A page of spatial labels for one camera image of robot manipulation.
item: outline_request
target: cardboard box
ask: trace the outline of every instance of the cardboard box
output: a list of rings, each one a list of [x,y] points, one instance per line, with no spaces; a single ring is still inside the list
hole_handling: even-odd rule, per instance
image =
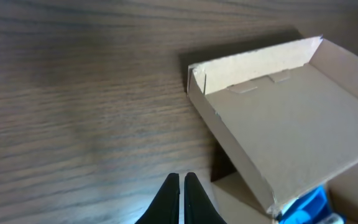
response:
[[[273,216],[358,163],[358,56],[321,37],[191,65],[188,96]]]
[[[219,213],[227,224],[276,223],[261,210],[262,207],[238,172],[213,182],[213,191]],[[357,223],[347,219],[346,224]]]

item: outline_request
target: inner surface of lid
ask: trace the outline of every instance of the inner surface of lid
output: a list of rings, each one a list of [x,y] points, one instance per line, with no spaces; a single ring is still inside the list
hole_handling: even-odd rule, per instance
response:
[[[284,72],[282,82],[253,80],[252,91],[206,95],[277,205],[358,162],[358,99],[309,64]]]

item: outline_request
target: wooden surface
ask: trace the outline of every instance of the wooden surface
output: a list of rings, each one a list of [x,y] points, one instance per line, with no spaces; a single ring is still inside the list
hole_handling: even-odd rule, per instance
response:
[[[186,67],[296,29],[358,54],[358,1],[0,0],[0,223],[134,223],[170,172],[213,199]]]

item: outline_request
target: open box lid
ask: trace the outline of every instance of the open box lid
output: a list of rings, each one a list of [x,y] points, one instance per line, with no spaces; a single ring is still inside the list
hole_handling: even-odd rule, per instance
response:
[[[188,94],[267,213],[358,163],[358,57],[321,37],[191,65]]]

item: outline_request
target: wooden table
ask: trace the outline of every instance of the wooden table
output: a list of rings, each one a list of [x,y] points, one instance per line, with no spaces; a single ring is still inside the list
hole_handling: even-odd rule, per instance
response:
[[[134,223],[170,172],[213,200],[186,68],[297,29],[358,54],[358,1],[0,0],[0,223]]]

